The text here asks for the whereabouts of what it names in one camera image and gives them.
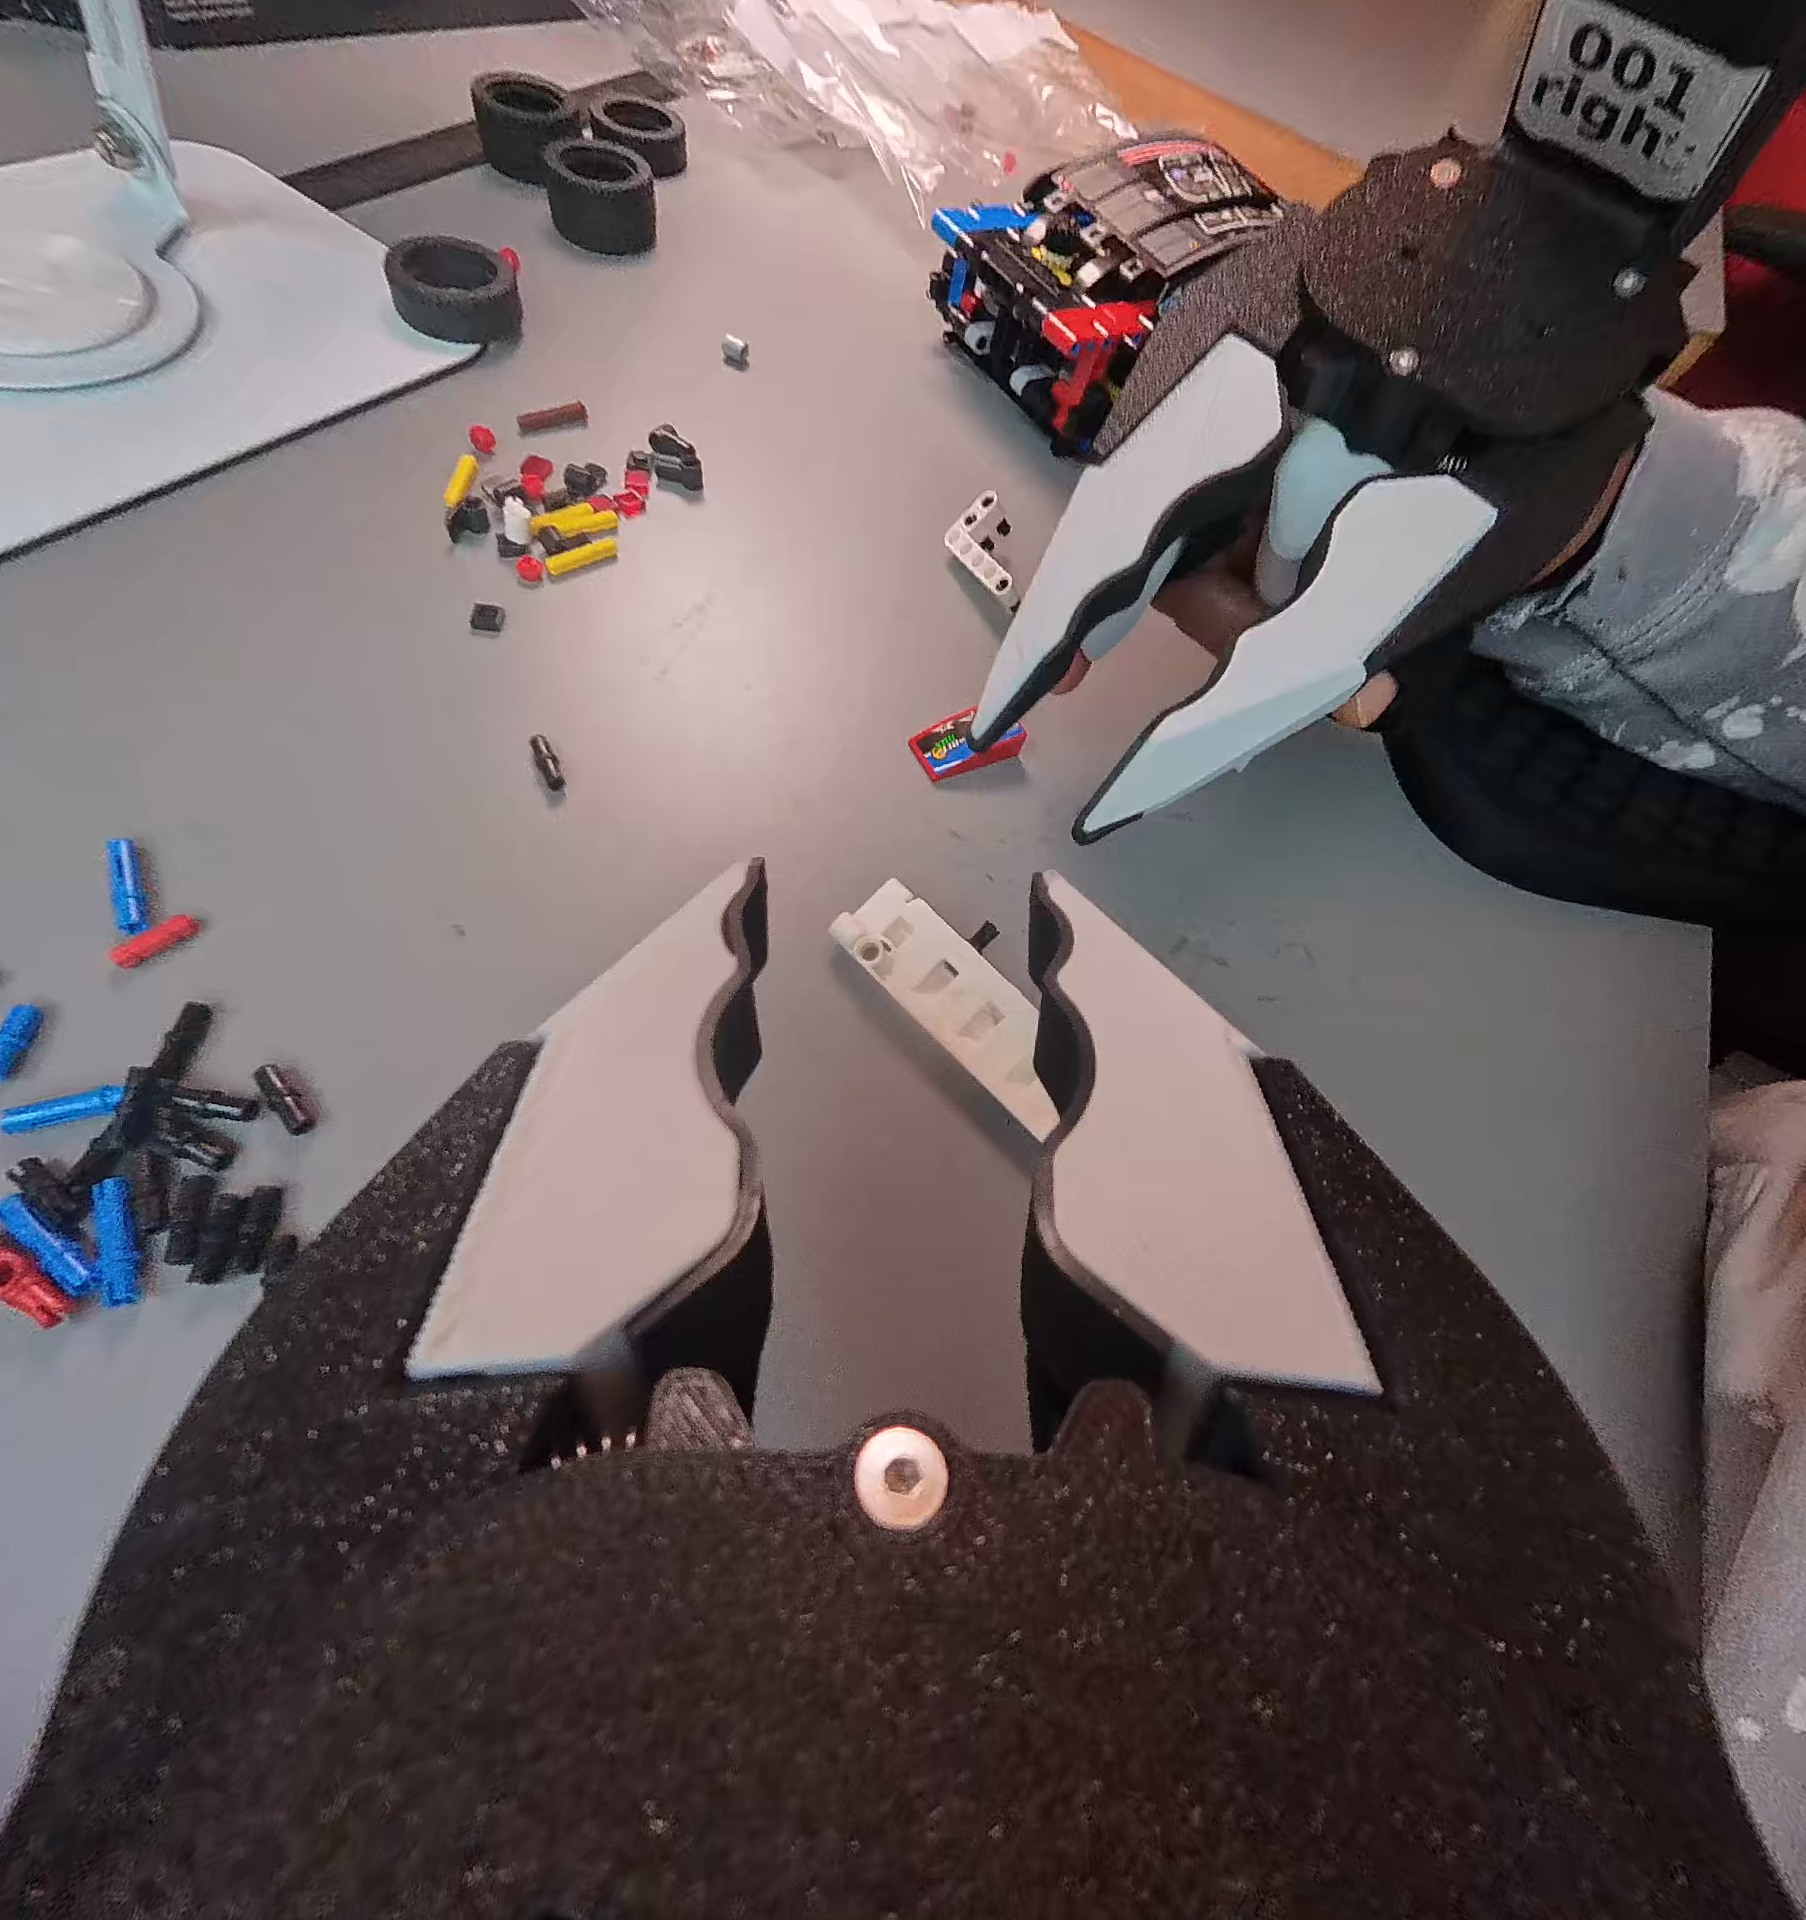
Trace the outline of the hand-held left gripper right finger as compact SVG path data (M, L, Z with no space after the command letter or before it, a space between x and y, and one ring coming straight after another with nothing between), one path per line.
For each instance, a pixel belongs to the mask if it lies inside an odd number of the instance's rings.
M1057 872L1027 960L1057 1113L1025 1231L1033 1446L1095 1381L1141 1392L1162 1454L1259 1454L1245 1394L1382 1405L1267 1057Z

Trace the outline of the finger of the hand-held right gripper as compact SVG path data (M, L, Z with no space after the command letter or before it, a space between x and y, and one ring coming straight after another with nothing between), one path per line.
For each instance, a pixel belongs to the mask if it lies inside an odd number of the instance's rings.
M1105 459L1081 468L973 705L970 745L995 745L1076 659L1127 637L1202 542L1229 542L1267 497L1288 440L1274 359L1222 337Z
M1193 794L1353 697L1370 659L1496 525L1459 478L1373 478L1332 519L1313 578L1245 628L1188 701L1135 738L1072 827L1080 845Z

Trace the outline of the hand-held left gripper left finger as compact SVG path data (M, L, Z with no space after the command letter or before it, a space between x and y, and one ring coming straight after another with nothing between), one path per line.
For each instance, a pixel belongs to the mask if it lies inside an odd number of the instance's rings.
M406 1384L554 1385L542 1427L641 1443L673 1373L748 1433L772 1328L762 1057L769 874L744 858L564 1002L490 1149L406 1355Z

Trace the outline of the red printed tile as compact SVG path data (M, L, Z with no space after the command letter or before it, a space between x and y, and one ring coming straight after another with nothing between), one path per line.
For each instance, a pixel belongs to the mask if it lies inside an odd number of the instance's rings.
M910 759L928 781L947 782L1022 757L1027 743L1022 725L1010 726L985 748L978 748L970 736L973 711L973 708L952 711L906 738Z

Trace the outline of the person's right forearm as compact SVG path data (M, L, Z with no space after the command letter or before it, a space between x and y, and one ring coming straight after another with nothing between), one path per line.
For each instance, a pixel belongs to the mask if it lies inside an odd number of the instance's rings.
M1806 423L1649 396L1608 526L1470 650L1663 770L1806 817Z

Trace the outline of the grey desk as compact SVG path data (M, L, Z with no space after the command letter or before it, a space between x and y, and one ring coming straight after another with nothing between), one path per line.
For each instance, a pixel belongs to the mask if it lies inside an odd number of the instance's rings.
M941 529L999 486L1027 566L1067 472L945 355L924 235L868 163L691 122L644 261L582 259L479 169L357 208L376 238L516 248L519 347L0 566L0 1010L60 1012L28 1081L108 1073L213 1002L213 1072L313 1085L313 1134L238 1167L309 1233L494 1044L764 858L762 1433L820 1451L913 1407L1023 1451L1027 1143L827 927L899 878L963 933L991 920L1025 985L1027 884L1057 868L1438 1216L1688 1587L1705 939L1488 881L1335 729L1073 846L1117 753L1205 677L1158 620L1031 717L1022 762L924 781L909 735L966 708L995 652ZM564 400L587 429L516 432ZM443 537L471 423L506 468L613 475L669 423L704 492L654 490L612 564L524 588ZM467 630L471 604L500 635Z

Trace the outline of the black desk mat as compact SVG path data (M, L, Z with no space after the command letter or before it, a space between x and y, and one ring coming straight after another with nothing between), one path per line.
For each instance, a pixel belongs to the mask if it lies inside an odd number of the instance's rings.
M588 108L596 101L613 94L628 94L648 104L669 107L682 97L682 87L654 74L630 68L605 81L574 87L567 94L567 104L575 108L581 117L588 117ZM483 164L475 125L471 119L466 119L448 127L387 141L357 155L335 157L294 169L282 175L281 182L319 208L345 213L406 189L480 169Z

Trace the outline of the person's right hand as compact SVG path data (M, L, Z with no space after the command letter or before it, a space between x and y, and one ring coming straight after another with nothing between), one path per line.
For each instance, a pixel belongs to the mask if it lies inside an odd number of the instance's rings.
M1218 663L1229 663L1240 638L1276 612L1256 586L1263 547L1260 525L1244 526L1233 544L1205 566L1164 581L1153 607ZM1346 730L1366 733L1396 704L1391 673L1373 674L1360 691L1328 714Z

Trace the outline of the white angled beam brick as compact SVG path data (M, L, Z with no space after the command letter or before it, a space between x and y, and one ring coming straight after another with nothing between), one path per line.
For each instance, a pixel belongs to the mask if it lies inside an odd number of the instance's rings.
M1004 545L1010 520L996 490L978 494L941 533L941 554L954 574L990 607L1008 618L1020 607L1020 588Z

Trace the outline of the brick-built toy car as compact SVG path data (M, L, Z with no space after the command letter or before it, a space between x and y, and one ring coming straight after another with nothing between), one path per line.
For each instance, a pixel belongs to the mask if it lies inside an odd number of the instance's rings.
M1196 132L1145 132L1037 172L1017 199L932 213L945 345L1088 457L1180 287L1284 218L1285 199Z

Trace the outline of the pile of small connector pins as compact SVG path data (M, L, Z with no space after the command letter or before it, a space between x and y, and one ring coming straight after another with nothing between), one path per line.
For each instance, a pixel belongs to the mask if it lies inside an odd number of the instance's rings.
M187 999L135 1057L56 1088L28 1079L60 1012L0 1010L0 1309L52 1331L166 1281L288 1275L290 1189L238 1167L252 1141L309 1138L321 1104L288 1064L213 1072L217 1024Z

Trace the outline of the clear plastic bags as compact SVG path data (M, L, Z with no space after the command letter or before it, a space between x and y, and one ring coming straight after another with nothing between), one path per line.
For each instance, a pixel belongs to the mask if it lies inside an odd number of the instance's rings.
M868 153L919 216L1135 132L1057 12L947 3L581 3L638 66L780 147Z

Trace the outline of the pile of yellow red black bricks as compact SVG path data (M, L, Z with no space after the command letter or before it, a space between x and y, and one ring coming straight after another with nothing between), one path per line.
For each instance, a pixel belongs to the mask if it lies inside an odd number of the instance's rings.
M524 588L612 564L622 529L646 515L654 490L692 500L704 492L698 446L669 423L625 451L618 475L598 464L557 468L536 451L506 468L499 447L499 432L486 423L466 427L439 520L446 545L489 544Z

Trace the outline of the person's torso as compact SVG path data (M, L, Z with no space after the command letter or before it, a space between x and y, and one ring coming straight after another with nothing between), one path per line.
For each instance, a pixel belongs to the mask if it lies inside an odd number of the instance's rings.
M1703 1296L1705 1690L1806 1916L1806 1079L1711 1102Z

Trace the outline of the white stand bracket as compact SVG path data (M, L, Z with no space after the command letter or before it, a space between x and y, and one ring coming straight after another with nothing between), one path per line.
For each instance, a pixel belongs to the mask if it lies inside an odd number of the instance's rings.
M188 229L141 3L79 3L95 146L127 179L122 222L164 253Z

